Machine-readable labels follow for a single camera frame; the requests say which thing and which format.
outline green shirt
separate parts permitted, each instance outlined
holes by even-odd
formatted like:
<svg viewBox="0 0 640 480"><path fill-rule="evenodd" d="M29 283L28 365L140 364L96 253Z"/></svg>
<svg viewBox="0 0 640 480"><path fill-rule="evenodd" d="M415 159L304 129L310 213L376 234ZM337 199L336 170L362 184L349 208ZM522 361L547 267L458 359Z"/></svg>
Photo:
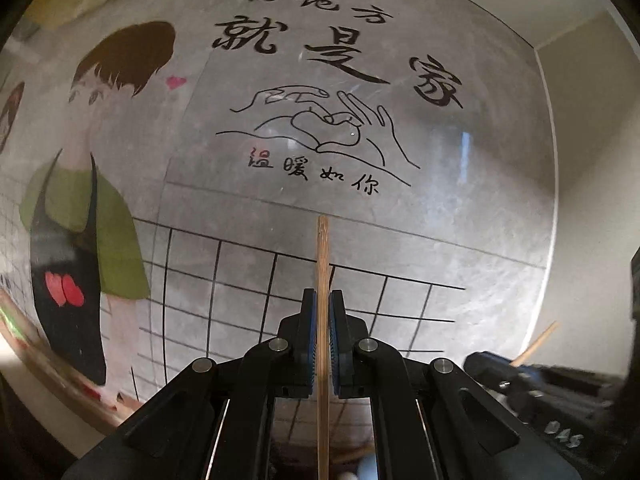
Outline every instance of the green shirt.
<svg viewBox="0 0 640 480"><path fill-rule="evenodd" d="M31 177L20 204L20 219L27 231L51 163ZM118 191L97 171L96 237L100 290L128 300L149 295L140 245L129 207ZM60 168L51 172L45 211L57 224L81 233L86 226L91 199L91 171Z"/></svg>

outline cartoon boy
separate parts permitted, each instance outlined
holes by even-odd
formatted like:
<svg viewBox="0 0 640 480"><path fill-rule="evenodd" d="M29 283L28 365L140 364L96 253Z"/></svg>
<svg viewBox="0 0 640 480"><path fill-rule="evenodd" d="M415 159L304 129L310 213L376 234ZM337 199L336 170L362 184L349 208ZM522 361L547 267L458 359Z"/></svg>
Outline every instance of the cartoon boy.
<svg viewBox="0 0 640 480"><path fill-rule="evenodd" d="M122 28L78 65L61 150L31 177L20 204L31 281L51 349L99 386L114 408L138 352L136 300L149 295L129 208L100 173L91 139L117 104L137 95L174 53L170 23ZM111 313L106 352L100 296Z"/></svg>
<svg viewBox="0 0 640 480"><path fill-rule="evenodd" d="M18 83L18 85L9 94L9 97L2 108L0 113L0 153L4 151L6 140L11 132L11 127L14 125L15 116L18 113L18 106L22 99L22 93L24 92L24 81Z"/></svg>

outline bamboo skewer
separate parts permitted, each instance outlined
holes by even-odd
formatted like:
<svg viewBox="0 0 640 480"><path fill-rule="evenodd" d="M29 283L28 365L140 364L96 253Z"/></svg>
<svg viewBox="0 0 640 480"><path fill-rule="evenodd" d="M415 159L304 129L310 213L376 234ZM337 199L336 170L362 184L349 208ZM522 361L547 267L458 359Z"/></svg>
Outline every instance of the bamboo skewer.
<svg viewBox="0 0 640 480"><path fill-rule="evenodd" d="M556 328L558 328L558 326L559 323L557 321L554 321L552 324L546 327L546 330L542 334L540 334L538 338L533 343L531 343L522 354L511 361L510 365L517 368L518 366L529 360L529 358L538 350L538 348L540 348L545 343L545 341L549 339L549 336Z"/></svg>
<svg viewBox="0 0 640 480"><path fill-rule="evenodd" d="M329 478L329 219L318 217L316 263L316 387L318 388L318 480Z"/></svg>

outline brown hair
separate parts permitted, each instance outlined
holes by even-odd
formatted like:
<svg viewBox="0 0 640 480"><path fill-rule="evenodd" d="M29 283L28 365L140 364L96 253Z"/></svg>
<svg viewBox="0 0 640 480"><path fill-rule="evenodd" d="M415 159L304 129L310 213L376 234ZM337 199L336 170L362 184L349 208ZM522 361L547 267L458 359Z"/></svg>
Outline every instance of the brown hair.
<svg viewBox="0 0 640 480"><path fill-rule="evenodd" d="M95 67L101 81L116 88L133 85L139 93L174 54L175 30L168 22L148 22L116 30L82 58L73 84Z"/></svg>
<svg viewBox="0 0 640 480"><path fill-rule="evenodd" d="M18 113L18 106L20 106L20 101L22 100L22 93L24 92L24 81L18 83L18 85L12 90L9 94L9 97L4 104L4 108L2 108L2 113L0 113L0 120L5 116L9 116L9 130L4 136L3 139L0 139L0 153L4 151L4 145L6 144L6 140L9 138L9 133L11 132L11 127L14 125L15 115Z"/></svg>

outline cartoon face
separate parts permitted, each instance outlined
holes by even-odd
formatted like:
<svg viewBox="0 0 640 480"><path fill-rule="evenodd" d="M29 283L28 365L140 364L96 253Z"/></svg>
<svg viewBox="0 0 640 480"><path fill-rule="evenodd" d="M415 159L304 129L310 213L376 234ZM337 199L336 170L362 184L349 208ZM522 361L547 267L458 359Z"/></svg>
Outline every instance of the cartoon face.
<svg viewBox="0 0 640 480"><path fill-rule="evenodd" d="M102 81L94 70L87 71L69 92L67 117L77 131L87 131L100 124L110 110L124 97L131 97L133 86L120 89Z"/></svg>

